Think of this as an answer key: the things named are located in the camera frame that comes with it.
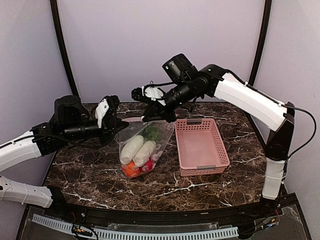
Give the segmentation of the pink perforated plastic basket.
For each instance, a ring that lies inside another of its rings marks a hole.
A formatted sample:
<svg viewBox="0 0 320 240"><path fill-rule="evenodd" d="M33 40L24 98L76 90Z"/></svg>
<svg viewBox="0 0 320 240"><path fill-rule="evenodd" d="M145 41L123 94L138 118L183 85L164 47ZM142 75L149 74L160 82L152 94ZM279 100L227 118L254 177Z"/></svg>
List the pink perforated plastic basket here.
<svg viewBox="0 0 320 240"><path fill-rule="evenodd" d="M221 174L230 160L212 118L178 119L175 138L182 177Z"/></svg>

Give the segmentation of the clear zip top bag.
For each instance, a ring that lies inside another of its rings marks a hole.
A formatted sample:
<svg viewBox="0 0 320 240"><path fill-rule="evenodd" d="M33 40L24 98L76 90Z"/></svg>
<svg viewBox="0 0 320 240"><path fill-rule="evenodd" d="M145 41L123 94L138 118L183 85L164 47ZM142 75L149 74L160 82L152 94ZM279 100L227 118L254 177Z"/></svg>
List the clear zip top bag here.
<svg viewBox="0 0 320 240"><path fill-rule="evenodd" d="M119 132L119 170L123 179L133 179L153 171L174 131L165 120L143 122L140 117L123 120L128 127Z"/></svg>

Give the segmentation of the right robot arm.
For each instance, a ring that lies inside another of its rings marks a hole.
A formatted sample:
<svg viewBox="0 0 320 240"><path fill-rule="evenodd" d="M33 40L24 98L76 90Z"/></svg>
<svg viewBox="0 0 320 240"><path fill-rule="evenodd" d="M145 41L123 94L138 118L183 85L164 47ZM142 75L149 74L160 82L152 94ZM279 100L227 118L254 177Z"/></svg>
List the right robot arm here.
<svg viewBox="0 0 320 240"><path fill-rule="evenodd" d="M255 213L266 217L275 208L289 160L289 150L295 125L293 104L280 102L241 80L229 69L209 64L198 70L180 53L162 65L176 86L164 92L160 84L142 86L136 101L148 104L144 122L176 120L175 109L183 104L208 96L228 102L263 122L270 130L265 144L266 171L262 201L255 205Z"/></svg>

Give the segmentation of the red toy fruit front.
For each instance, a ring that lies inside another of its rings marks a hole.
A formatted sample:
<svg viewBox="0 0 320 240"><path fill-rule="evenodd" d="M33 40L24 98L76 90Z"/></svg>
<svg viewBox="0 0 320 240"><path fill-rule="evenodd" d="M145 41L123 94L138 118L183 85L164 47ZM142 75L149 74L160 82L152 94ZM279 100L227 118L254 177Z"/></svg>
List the red toy fruit front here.
<svg viewBox="0 0 320 240"><path fill-rule="evenodd" d="M150 157L147 160L147 162L142 167L140 167L139 169L140 169L140 171L142 173L146 173L146 172L149 172L149 171L153 170L153 160L152 160L152 158Z"/></svg>

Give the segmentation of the orange toy fruit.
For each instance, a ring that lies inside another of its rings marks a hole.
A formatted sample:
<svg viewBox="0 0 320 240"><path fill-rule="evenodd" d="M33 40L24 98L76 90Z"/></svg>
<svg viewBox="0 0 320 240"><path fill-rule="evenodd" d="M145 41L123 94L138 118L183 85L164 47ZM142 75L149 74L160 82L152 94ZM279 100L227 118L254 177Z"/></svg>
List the orange toy fruit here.
<svg viewBox="0 0 320 240"><path fill-rule="evenodd" d="M121 165L122 172L128 178L135 178L140 174L140 169L135 165L133 161L128 164Z"/></svg>

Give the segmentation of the white toy radish with leaves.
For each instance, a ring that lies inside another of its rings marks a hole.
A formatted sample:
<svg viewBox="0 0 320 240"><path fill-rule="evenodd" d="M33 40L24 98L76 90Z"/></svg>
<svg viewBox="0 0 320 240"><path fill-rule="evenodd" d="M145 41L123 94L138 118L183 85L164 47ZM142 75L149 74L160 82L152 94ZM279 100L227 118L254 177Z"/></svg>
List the white toy radish with leaves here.
<svg viewBox="0 0 320 240"><path fill-rule="evenodd" d="M152 141L152 140L146 141L142 145L142 147L138 150L134 158L132 159L135 165L137 167L142 167L147 162L147 160L149 159L149 157L151 156L155 148L156 148L155 141Z"/></svg>

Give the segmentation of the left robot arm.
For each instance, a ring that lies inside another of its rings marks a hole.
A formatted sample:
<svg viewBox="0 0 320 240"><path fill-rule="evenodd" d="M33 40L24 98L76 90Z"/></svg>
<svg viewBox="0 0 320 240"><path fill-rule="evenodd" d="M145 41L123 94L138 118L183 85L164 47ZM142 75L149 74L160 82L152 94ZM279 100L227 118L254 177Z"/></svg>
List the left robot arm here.
<svg viewBox="0 0 320 240"><path fill-rule="evenodd" d="M1 145L0 170L47 156L68 145L85 149L105 147L129 125L117 117L119 103L116 95L105 96L88 112L76 95L56 99L50 121Z"/></svg>

